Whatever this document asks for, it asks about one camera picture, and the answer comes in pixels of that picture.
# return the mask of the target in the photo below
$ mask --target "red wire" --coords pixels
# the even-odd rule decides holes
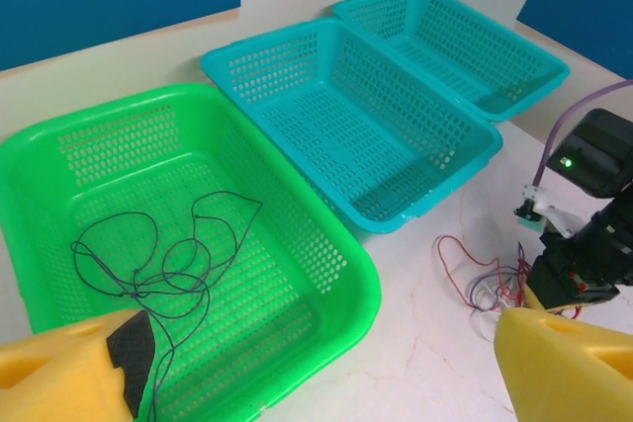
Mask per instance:
[[[442,248],[441,248],[442,242],[444,241],[444,239],[451,239],[452,241],[456,242],[459,245],[459,247],[462,249],[462,252],[464,254],[466,254],[466,256],[468,256],[468,258],[471,261],[473,261],[475,264],[477,264],[478,266],[486,267],[486,266],[491,266],[492,264],[497,264],[497,271],[500,272],[499,259],[498,259],[498,257],[495,257],[491,262],[478,261],[477,259],[475,259],[471,255],[470,252],[468,252],[468,250],[464,247],[464,244],[462,244],[462,241],[460,241],[455,236],[451,236],[449,234],[445,234],[445,235],[441,236],[439,238],[439,240],[437,241],[437,254],[439,255],[439,259],[442,261],[442,265],[444,266],[444,272],[446,273],[446,277],[448,277],[448,280],[451,282],[451,284],[453,285],[453,288],[455,289],[455,291],[459,295],[460,299],[464,302],[464,304],[466,306],[471,307],[471,308],[476,308],[475,306],[471,305],[471,303],[466,299],[466,297],[464,296],[464,294],[460,290],[459,286],[457,285],[457,283],[453,279],[453,276],[451,275],[450,271],[448,270],[448,265],[446,264],[446,260],[444,259],[444,256],[442,254]]]

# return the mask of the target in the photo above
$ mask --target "plastic basket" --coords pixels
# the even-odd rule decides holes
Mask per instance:
[[[348,225],[372,233],[424,214],[501,148],[490,123],[338,20],[237,42],[202,65]]]
[[[354,346],[380,305],[373,263],[283,154],[211,87],[122,99],[30,127],[0,146],[0,222],[36,332],[134,303],[77,278],[70,243],[89,223],[150,213],[163,255],[190,232],[192,201],[216,190],[263,206],[212,288],[208,316],[176,352],[157,397],[158,422],[250,420]],[[252,215],[231,200],[205,206],[236,225]],[[220,256],[230,245],[226,230],[200,226],[199,238]],[[116,221],[90,244],[123,273],[145,259],[153,238],[138,221]],[[97,266],[91,273],[82,266],[91,282],[105,279]],[[153,304],[173,313],[188,300]],[[166,341],[152,324],[156,364]],[[187,319],[167,327],[175,340],[190,330]]]
[[[524,112],[570,72],[560,59],[458,0],[345,0],[333,10],[492,121]]]

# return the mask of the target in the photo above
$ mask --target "marble countertop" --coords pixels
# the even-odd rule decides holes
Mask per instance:
[[[399,231],[364,246],[379,270],[383,303],[367,337],[275,407],[262,422],[515,421],[493,344],[493,321],[466,307],[448,282],[433,241],[463,240],[478,258],[514,264],[516,241],[528,261],[541,252],[538,234],[512,214],[530,182],[542,144],[510,123],[499,125],[503,150],[451,197]],[[588,218],[604,206],[552,173],[543,186],[556,205]],[[481,272],[455,246],[447,261],[462,286]],[[0,343],[30,334],[4,242],[0,238]],[[581,320],[633,333],[633,289],[585,309]]]

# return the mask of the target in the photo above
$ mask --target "purple cable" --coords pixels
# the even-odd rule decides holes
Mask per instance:
[[[572,106],[568,108],[557,120],[554,126],[552,127],[552,131],[547,136],[547,140],[545,141],[545,147],[543,148],[543,155],[541,156],[541,162],[538,164],[538,168],[536,169],[536,175],[534,175],[534,180],[532,180],[532,185],[538,187],[541,183],[541,179],[543,178],[543,172],[545,171],[545,164],[547,163],[547,159],[550,158],[550,151],[552,150],[552,146],[554,145],[554,138],[556,138],[556,134],[561,129],[563,123],[578,109],[586,106],[591,101],[596,100],[597,98],[604,96],[605,94],[612,93],[613,91],[617,91],[618,89],[626,88],[627,86],[633,85],[633,79],[625,79],[624,81],[620,81],[619,83],[611,84],[602,89],[598,89],[597,91],[585,96],[580,99],[577,103],[574,103]]]

